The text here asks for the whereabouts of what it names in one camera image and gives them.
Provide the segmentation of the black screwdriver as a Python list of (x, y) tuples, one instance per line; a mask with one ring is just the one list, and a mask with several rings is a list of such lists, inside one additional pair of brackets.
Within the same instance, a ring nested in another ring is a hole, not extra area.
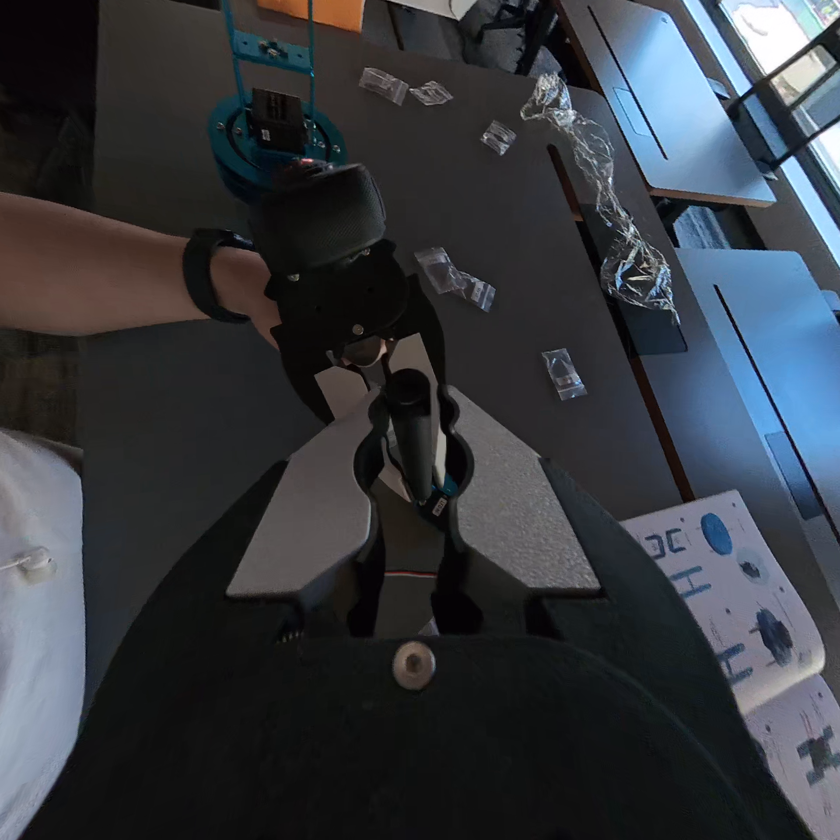
[(432, 389), (425, 373), (402, 369), (385, 384), (402, 472), (414, 501), (423, 505), (434, 488)]

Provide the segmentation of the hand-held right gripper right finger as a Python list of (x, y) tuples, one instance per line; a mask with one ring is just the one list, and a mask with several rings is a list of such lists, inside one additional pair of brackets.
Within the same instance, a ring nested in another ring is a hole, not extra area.
[(457, 388), (442, 386), (439, 397), (457, 486), (438, 568), (441, 596), (490, 607), (597, 595), (600, 582), (541, 456)]

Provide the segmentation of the black servo motor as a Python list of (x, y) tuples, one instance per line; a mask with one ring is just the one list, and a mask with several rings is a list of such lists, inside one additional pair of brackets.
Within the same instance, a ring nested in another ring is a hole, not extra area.
[(428, 499), (424, 502), (419, 502), (416, 505), (416, 510), (420, 517), (436, 528), (439, 532), (444, 534), (448, 539), (452, 532), (452, 523), (450, 516), (450, 502), (451, 497), (442, 490), (434, 487)]

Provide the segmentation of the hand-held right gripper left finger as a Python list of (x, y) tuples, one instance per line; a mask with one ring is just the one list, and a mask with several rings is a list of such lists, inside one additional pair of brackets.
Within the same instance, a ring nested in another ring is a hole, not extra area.
[(372, 539), (371, 488), (385, 466), (387, 412), (373, 387), (288, 459), (229, 583), (235, 600), (314, 602)]

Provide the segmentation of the group of small clear bags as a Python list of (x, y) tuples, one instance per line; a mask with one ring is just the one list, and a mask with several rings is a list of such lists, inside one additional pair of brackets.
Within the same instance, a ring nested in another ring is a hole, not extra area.
[(521, 98), (458, 73), (445, 104), (364, 100), (364, 142), (387, 234), (443, 327), (449, 380), (504, 406), (584, 396), (564, 318), (588, 278), (543, 130), (509, 132)]

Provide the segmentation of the large glass window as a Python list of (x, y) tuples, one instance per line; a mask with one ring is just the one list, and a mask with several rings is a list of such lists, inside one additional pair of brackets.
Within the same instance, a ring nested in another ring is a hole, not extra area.
[[(748, 89), (821, 34), (834, 20), (839, 21), (839, 6), (835, 1), (708, 2), (707, 11), (749, 79)], [(808, 150), (789, 160), (801, 166), (836, 223), (838, 125)]]

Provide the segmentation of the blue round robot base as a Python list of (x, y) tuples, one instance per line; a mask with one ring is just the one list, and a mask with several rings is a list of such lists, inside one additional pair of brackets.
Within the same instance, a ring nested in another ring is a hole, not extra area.
[[(287, 43), (247, 33), (235, 24), (229, 2), (220, 2), (231, 53), (236, 94), (211, 113), (208, 138), (226, 188), (246, 204), (275, 187), (278, 171), (298, 161), (339, 166), (347, 149), (337, 126), (316, 108), (313, 2), (307, 2), (308, 44)], [(298, 74), (308, 80), (308, 97), (260, 87), (245, 88), (240, 66), (247, 63)]]

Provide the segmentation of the white open box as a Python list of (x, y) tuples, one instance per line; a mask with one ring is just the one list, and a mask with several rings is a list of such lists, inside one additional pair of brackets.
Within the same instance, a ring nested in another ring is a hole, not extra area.
[(477, 4), (477, 1), (389, 1), (389, 3), (459, 22)]

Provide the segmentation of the person's left forearm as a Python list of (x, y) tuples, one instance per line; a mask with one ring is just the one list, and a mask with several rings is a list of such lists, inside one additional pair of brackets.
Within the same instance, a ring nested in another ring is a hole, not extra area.
[(205, 320), (183, 238), (33, 197), (1, 194), (1, 326), (86, 337)]

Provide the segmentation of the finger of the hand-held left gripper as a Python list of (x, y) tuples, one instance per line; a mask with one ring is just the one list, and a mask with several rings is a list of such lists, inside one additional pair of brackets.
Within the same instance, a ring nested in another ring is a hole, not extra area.
[(326, 405), (326, 425), (356, 416), (381, 425), (382, 388), (362, 372), (333, 365), (316, 373), (314, 380)]
[(418, 332), (392, 343), (387, 356), (387, 370), (389, 375), (404, 370), (419, 371), (426, 376), (430, 388), (436, 388), (436, 374), (423, 338)]

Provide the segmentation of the white printed instruction manual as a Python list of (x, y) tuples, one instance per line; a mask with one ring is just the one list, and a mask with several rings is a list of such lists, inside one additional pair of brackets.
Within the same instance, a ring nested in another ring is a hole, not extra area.
[(839, 838), (839, 708), (802, 598), (736, 490), (626, 519), (687, 603), (759, 757), (816, 838)]

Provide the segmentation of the white drawstring toggle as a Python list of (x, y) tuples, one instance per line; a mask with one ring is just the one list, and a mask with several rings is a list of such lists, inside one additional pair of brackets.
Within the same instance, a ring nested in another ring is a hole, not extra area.
[(57, 563), (47, 547), (34, 547), (21, 552), (12, 565), (29, 583), (49, 579), (56, 572)]

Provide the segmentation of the dark brown desk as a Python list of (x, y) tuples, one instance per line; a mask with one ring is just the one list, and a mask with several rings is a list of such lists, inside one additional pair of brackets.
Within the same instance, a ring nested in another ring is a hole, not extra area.
[[(183, 236), (195, 228), (246, 231), (245, 209), (223, 187), (207, 138), (213, 106), (235, 88), (224, 30), (219, 12), (182, 3), (100, 2), (100, 215)], [(318, 108), (343, 133), (350, 160), (372, 174), (353, 151), (364, 142), (361, 94), (398, 107), (445, 104), (461, 70), (473, 87), (521, 98), (516, 115), (504, 118), (510, 133), (533, 126), (547, 149), (560, 145), (549, 125), (519, 119), (529, 79), (375, 47), (332, 28), (316, 34), (316, 61)], [(574, 283), (574, 314), (563, 319), (586, 394), (560, 402), (533, 396), (515, 408), (482, 381), (451, 382), (448, 365), (447, 382), (567, 470), (614, 518), (670, 508), (681, 501), (673, 471), (575, 222), (565, 232), (577, 234), (590, 269)], [(173, 564), (322, 424), (253, 328), (217, 322), (90, 339), (79, 394), (88, 704)]]

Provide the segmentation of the person's left hand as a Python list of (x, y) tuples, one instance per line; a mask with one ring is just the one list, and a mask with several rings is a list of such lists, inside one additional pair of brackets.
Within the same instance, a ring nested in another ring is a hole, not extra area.
[(281, 320), (277, 304), (266, 296), (270, 271), (265, 261), (254, 251), (224, 247), (212, 258), (211, 273), (219, 304), (246, 316), (259, 335), (278, 350), (272, 330)]

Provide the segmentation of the grey office table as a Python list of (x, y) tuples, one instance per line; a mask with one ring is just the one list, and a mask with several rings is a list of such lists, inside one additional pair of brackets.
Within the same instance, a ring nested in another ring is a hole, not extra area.
[(699, 205), (775, 203), (671, 16), (636, 2), (553, 5), (651, 196)]
[(835, 310), (792, 251), (678, 248), (677, 256), (734, 375), (760, 388), (784, 452), (838, 529), (839, 331)]

